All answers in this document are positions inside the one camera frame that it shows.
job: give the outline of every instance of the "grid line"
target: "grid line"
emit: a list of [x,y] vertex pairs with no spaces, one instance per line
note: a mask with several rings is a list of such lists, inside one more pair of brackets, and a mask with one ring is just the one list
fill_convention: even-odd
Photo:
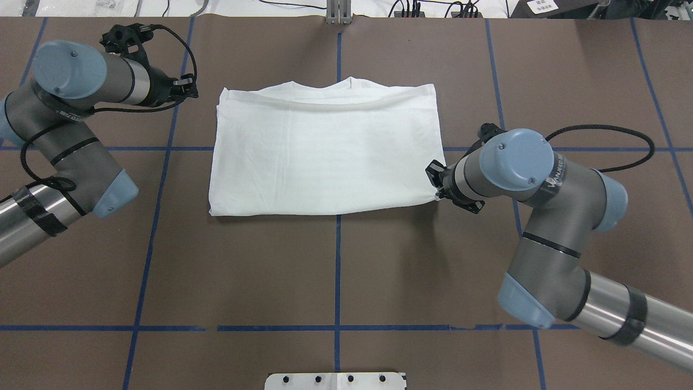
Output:
[[662,126],[662,131],[664,132],[664,137],[667,140],[667,145],[669,146],[669,152],[672,155],[672,160],[674,161],[674,167],[676,167],[676,175],[678,176],[678,181],[681,184],[681,189],[683,190],[683,195],[686,198],[686,203],[688,205],[688,211],[693,216],[693,203],[691,202],[691,196],[688,192],[688,187],[683,178],[683,172],[681,171],[681,166],[678,163],[678,158],[676,157],[676,152],[674,151],[672,144],[672,138],[669,135],[669,129],[667,128],[667,122],[664,120],[664,114],[659,106],[659,100],[657,99],[657,94],[654,92],[654,86],[652,85],[652,80],[650,79],[649,72],[647,71],[647,65],[645,64],[645,58],[642,54],[642,47],[640,46],[640,38],[638,37],[638,30],[635,27],[635,18],[631,18],[631,30],[633,31],[633,39],[635,40],[635,48],[638,50],[638,57],[640,58],[640,66],[642,66],[642,73],[645,76],[645,81],[647,81],[647,88],[649,89],[650,95],[652,96],[652,103],[654,103],[654,108],[657,110],[657,116],[659,117],[659,123]]
[[[195,325],[0,325],[0,332],[207,332]],[[473,328],[452,325],[218,325],[217,332],[470,332],[537,330],[524,323],[478,324]],[[548,330],[578,330],[569,323],[556,323]]]
[[[191,44],[193,37],[193,28],[195,26],[195,18],[190,18],[190,24],[188,26],[188,37],[186,43],[188,46]],[[181,66],[180,74],[185,74],[185,69],[188,64],[188,51],[185,50],[183,54],[183,65]],[[161,170],[161,181],[159,182],[159,192],[157,194],[157,204],[154,208],[154,218],[152,221],[152,230],[149,236],[149,245],[147,248],[147,257],[144,263],[144,270],[142,272],[142,284],[139,290],[139,299],[137,301],[137,310],[134,316],[134,329],[132,331],[132,338],[130,340],[130,351],[128,353],[128,363],[125,367],[125,377],[123,378],[123,390],[128,390],[130,385],[130,375],[132,374],[132,364],[134,361],[134,354],[137,348],[137,337],[139,336],[140,320],[142,317],[142,308],[144,306],[144,297],[147,290],[147,281],[149,278],[149,270],[152,263],[152,253],[154,251],[154,239],[157,234],[157,227],[159,225],[159,215],[161,212],[161,198],[164,194],[164,185],[166,184],[166,174],[168,173],[168,162],[170,160],[171,150],[173,146],[173,137],[175,135],[175,125],[178,118],[179,105],[173,108],[173,117],[171,119],[171,126],[168,132],[168,143],[166,144],[166,156],[164,157],[164,166]]]
[[[31,57],[29,58],[28,64],[25,68],[24,75],[20,85],[26,81],[28,76],[28,71],[30,69],[32,59],[37,50],[38,44],[44,33],[48,18],[44,18],[39,35],[35,41]],[[491,59],[491,69],[493,72],[493,81],[496,95],[496,102],[498,104],[498,114],[501,127],[505,127],[505,118],[502,113],[502,105],[500,100],[500,88],[498,87],[498,77],[495,68],[495,59],[493,56],[493,45],[491,41],[491,29],[489,21],[485,20],[486,23],[486,34],[489,45],[489,56]],[[191,18],[190,26],[188,28],[188,44],[190,44],[192,34],[193,34],[194,18]],[[644,56],[640,48],[640,42],[638,39],[638,34],[635,28],[634,19],[631,19],[631,28],[633,29],[633,37],[635,39],[635,44],[638,49],[638,55],[640,57],[640,62],[644,72],[645,79],[650,90],[653,103],[656,107],[660,124],[662,125],[663,132],[665,134],[668,147],[657,148],[657,151],[670,152],[674,164],[676,166],[677,174],[681,182],[686,200],[688,202],[688,207],[690,212],[693,214],[693,205],[691,204],[691,198],[688,193],[685,181],[683,180],[683,175],[681,173],[681,168],[676,158],[676,153],[681,152],[691,152],[693,148],[674,148],[671,137],[669,136],[666,123],[661,112],[658,99],[654,92],[653,85],[649,78],[649,73],[644,61]],[[337,81],[341,81],[341,49],[342,49],[342,33],[337,34]],[[182,66],[182,74],[184,73],[187,63],[187,52],[184,54],[184,61]],[[123,382],[123,389],[128,388],[130,372],[132,370],[132,361],[134,359],[135,347],[137,344],[137,334],[139,332],[205,332],[204,328],[197,326],[177,326],[177,325],[140,325],[141,320],[141,310],[143,307],[144,295],[146,292],[147,277],[149,273],[149,267],[151,262],[151,255],[153,251],[153,240],[157,229],[159,211],[161,207],[161,196],[164,189],[164,183],[166,180],[166,172],[168,169],[168,161],[172,151],[213,151],[213,146],[173,146],[173,136],[175,133],[175,122],[177,118],[178,107],[174,109],[172,123],[169,132],[168,143],[166,146],[110,146],[108,150],[110,151],[165,151],[166,157],[164,158],[164,167],[162,169],[161,181],[159,185],[159,192],[157,195],[157,205],[155,208],[155,217],[152,222],[152,231],[150,234],[150,242],[147,253],[147,260],[143,270],[143,281],[140,289],[140,297],[138,300],[137,311],[135,315],[134,325],[0,325],[0,331],[12,332],[12,331],[57,331],[57,332],[132,332],[132,340],[130,345],[130,353],[128,355],[128,367],[126,368],[125,379]],[[3,146],[3,140],[0,138],[0,151],[11,151],[19,150],[17,146]],[[445,151],[467,151],[468,147],[445,147]],[[648,151],[648,148],[617,148],[617,147],[565,147],[565,148],[554,148],[556,151],[589,151],[589,152],[644,152]],[[516,217],[516,225],[518,232],[521,232],[521,224],[519,220],[518,206],[517,202],[514,201],[514,212]],[[323,332],[332,331],[335,333],[335,371],[340,370],[340,332],[341,331],[351,331],[351,332],[431,332],[431,331],[442,331],[442,332],[455,332],[455,331],[494,331],[494,330],[509,330],[509,331],[532,331],[534,338],[534,349],[538,364],[538,373],[540,377],[540,383],[542,390],[546,389],[545,376],[543,372],[543,360],[541,357],[541,345],[538,338],[538,329],[530,325],[525,324],[479,324],[474,328],[456,328],[450,325],[342,325],[340,316],[340,305],[341,305],[341,215],[336,216],[336,247],[335,247],[335,323],[334,325],[219,325],[216,330],[218,332],[296,332],[296,331],[308,331],[308,332]],[[577,327],[570,324],[554,324],[551,330],[576,330]]]
[[[498,119],[500,120],[500,128],[505,128],[505,117],[503,115],[503,106],[501,104],[500,98],[500,86],[498,84],[498,73],[495,68],[495,56],[493,55],[493,39],[491,38],[491,24],[488,19],[484,19],[486,24],[486,39],[489,43],[489,59],[491,60],[491,72],[493,74],[493,88],[495,89],[495,102],[498,105]],[[515,216],[515,228],[517,229],[518,235],[522,236],[522,220],[520,218],[520,210],[518,208],[518,201],[513,199],[513,215]],[[541,359],[541,347],[538,343],[537,336],[534,337],[534,352],[536,355],[536,367],[539,375],[539,382],[542,384],[541,390],[546,390],[544,385],[544,365]]]
[[532,339],[534,340],[534,354],[536,355],[536,366],[539,369],[539,386],[541,390],[546,390],[546,377],[544,376],[544,359],[541,357],[541,344],[539,344],[539,331],[532,329]]
[[[342,33],[337,33],[337,82],[342,81]],[[335,221],[335,372],[342,367],[342,339],[340,326],[342,324],[342,215],[337,215]]]

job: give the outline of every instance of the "metal bracket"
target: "metal bracket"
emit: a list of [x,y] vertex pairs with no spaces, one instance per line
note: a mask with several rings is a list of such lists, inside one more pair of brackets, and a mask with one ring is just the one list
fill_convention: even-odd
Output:
[[404,373],[271,374],[265,390],[406,390]]
[[351,0],[327,0],[327,24],[350,24],[351,19]]
[[599,3],[595,6],[595,9],[592,10],[587,19],[601,19],[610,3],[611,0],[599,0]]

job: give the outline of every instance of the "gray robot arm segment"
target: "gray robot arm segment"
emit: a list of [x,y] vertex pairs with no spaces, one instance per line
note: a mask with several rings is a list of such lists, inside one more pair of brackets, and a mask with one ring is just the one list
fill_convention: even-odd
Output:
[[579,265],[589,234],[624,215],[620,183],[554,153],[528,129],[427,172],[456,205],[505,195],[534,208],[498,295],[505,311],[537,328],[563,319],[693,372],[693,314]]
[[[156,29],[167,30],[185,46],[194,74],[170,78],[149,65],[142,43]],[[39,178],[22,162],[35,182],[0,201],[0,267],[80,217],[90,212],[107,217],[137,196],[137,186],[83,123],[101,110],[132,110],[94,110],[94,104],[158,107],[176,102],[135,110],[153,112],[197,97],[195,58],[169,28],[115,25],[100,43],[108,53],[75,42],[46,42],[34,59],[34,76],[0,101],[0,137],[22,145],[22,155],[29,144],[35,145],[56,170],[50,178]],[[130,52],[131,46],[138,49]]]

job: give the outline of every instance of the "brown table surface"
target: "brown table surface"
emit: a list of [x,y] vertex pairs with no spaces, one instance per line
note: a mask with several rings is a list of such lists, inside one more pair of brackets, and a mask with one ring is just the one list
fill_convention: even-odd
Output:
[[[0,19],[0,94],[52,39],[93,44],[133,19]],[[693,24],[321,17],[140,19],[188,37],[200,98],[87,121],[140,187],[0,271],[0,389],[262,389],[268,373],[400,371],[410,389],[691,389],[693,376],[571,325],[536,330],[496,294],[529,209],[451,202],[336,217],[212,218],[207,191],[222,88],[348,76],[433,83],[446,158],[484,122],[548,134],[615,124],[650,135],[645,165],[611,176],[625,218],[595,234],[591,271],[693,310]],[[177,76],[163,31],[150,61]],[[605,131],[552,142],[592,167],[645,146]],[[38,152],[30,163],[50,166]],[[0,194],[26,184],[0,146]]]

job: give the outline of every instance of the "metal arm tube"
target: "metal arm tube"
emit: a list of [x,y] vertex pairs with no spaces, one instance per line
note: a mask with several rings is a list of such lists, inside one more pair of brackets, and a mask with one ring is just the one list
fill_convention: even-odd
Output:
[[573,324],[693,373],[693,314],[596,273],[590,279]]
[[[59,192],[45,185],[29,189],[40,206],[63,226],[77,221],[80,214]],[[48,239],[50,234],[27,215],[13,198],[0,203],[0,268]]]

